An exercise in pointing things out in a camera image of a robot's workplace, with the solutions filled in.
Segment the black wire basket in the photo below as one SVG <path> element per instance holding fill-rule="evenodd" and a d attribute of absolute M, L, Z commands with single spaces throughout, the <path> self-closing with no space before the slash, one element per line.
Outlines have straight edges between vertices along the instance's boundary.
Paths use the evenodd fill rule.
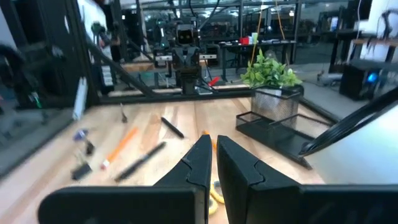
<path fill-rule="evenodd" d="M 280 121 L 273 121 L 252 111 L 236 117 L 238 131 L 307 169 L 311 167 L 300 155 L 303 146 L 317 138 L 330 126 L 328 123 L 301 114 L 295 114 Z"/>
<path fill-rule="evenodd" d="M 300 92 L 285 88 L 262 86 L 253 91 L 251 111 L 273 121 L 298 113 Z"/>

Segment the wooden table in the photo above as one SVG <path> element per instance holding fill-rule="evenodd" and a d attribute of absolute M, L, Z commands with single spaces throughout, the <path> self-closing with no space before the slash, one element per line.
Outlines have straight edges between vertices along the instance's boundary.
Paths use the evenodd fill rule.
<path fill-rule="evenodd" d="M 323 183 L 314 170 L 306 170 L 236 131 L 235 116 L 249 110 L 249 98 L 126 105 L 124 112 L 129 121 L 128 124 L 122 124 L 119 106 L 92 108 L 81 121 L 59 133 L 0 183 L 0 223 L 37 223 L 36 212 L 42 199 L 62 187 L 117 185 L 113 179 L 119 172 L 159 142 L 166 141 L 165 149 L 120 184 L 153 185 L 182 158 L 203 130 L 209 131 L 212 138 L 219 134 L 229 136 L 249 152 L 298 182 Z M 307 116 L 317 117 L 303 107 L 299 110 Z M 186 138 L 177 138 L 160 122 L 161 116 L 176 125 Z M 108 170 L 100 170 L 100 164 L 106 155 L 133 127 L 139 129 L 138 134 Z M 89 160 L 93 172 L 80 182 L 74 182 L 70 178 L 70 172 L 76 167 L 76 151 L 83 147 L 73 142 L 72 137 L 81 128 L 90 130 L 88 138 L 96 146 L 96 153 Z M 217 178 L 216 155 L 213 153 L 212 179 Z M 219 205 L 218 211 L 210 217 L 210 223 L 228 223 L 224 205 Z"/>
<path fill-rule="evenodd" d="M 148 60 L 145 56 L 140 56 L 138 58 L 135 58 L 133 62 L 135 63 L 125 63 L 122 64 L 122 67 L 127 71 L 127 72 L 144 72 L 144 71 L 149 71 L 156 69 L 155 65 L 151 62 L 145 62 Z M 206 66 L 206 60 L 200 60 L 200 66 Z"/>

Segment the orange marker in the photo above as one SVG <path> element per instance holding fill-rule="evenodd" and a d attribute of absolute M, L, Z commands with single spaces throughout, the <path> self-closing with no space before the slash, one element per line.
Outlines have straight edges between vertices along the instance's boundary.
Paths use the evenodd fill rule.
<path fill-rule="evenodd" d="M 101 169 L 106 169 L 116 158 L 116 156 L 119 155 L 119 153 L 124 149 L 124 147 L 126 146 L 127 142 L 129 142 L 132 137 L 137 133 L 138 129 L 137 128 L 133 128 L 128 134 L 127 136 L 119 143 L 119 145 L 117 146 L 117 148 L 107 156 L 107 158 L 105 159 L 105 161 L 101 164 Z"/>
<path fill-rule="evenodd" d="M 208 134 L 210 135 L 210 133 L 208 131 L 203 131 L 203 134 Z M 211 140 L 211 143 L 213 144 L 213 150 L 214 152 L 217 152 L 217 143 L 214 140 Z"/>

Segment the black marker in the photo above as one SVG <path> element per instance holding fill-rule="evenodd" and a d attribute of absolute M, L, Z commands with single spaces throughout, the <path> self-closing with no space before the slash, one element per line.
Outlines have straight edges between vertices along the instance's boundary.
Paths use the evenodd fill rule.
<path fill-rule="evenodd" d="M 184 138 L 184 134 L 181 133 L 172 123 L 166 120 L 166 118 L 162 117 L 162 121 L 164 124 L 166 124 L 167 127 L 169 127 L 176 135 L 178 135 L 180 138 Z"/>
<path fill-rule="evenodd" d="M 159 152 L 166 146 L 166 142 L 162 142 L 157 145 L 153 150 L 148 152 L 148 154 L 142 156 L 137 162 L 133 163 L 130 167 L 128 167 L 125 171 L 123 171 L 114 181 L 120 182 L 128 178 L 131 174 L 133 174 L 141 165 L 143 165 L 146 161 L 148 161 L 156 152 Z"/>

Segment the blue light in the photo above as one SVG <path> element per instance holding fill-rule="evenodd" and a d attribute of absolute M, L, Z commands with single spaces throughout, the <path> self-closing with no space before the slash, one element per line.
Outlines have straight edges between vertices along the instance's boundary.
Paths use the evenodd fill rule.
<path fill-rule="evenodd" d="M 377 73 L 372 73 L 372 74 L 370 74 L 370 75 L 368 76 L 368 82 L 374 83 L 374 82 L 377 80 L 378 76 L 379 76 L 379 75 L 378 75 Z"/>

